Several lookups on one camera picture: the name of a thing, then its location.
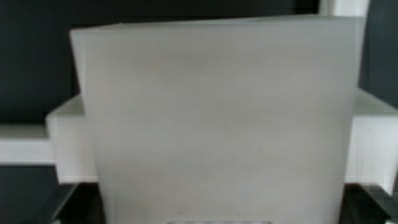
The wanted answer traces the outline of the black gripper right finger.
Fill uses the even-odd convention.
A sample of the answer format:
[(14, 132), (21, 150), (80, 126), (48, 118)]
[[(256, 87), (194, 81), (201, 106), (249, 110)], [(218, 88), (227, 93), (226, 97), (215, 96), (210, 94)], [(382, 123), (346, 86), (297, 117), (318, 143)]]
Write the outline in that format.
[(398, 193), (375, 184), (346, 184), (337, 224), (398, 224)]

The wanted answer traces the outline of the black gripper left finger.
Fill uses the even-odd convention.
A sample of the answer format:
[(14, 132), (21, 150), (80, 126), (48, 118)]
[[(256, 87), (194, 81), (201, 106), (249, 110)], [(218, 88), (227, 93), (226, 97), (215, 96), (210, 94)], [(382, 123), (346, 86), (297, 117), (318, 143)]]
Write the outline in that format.
[(60, 184), (23, 224), (106, 224), (98, 184)]

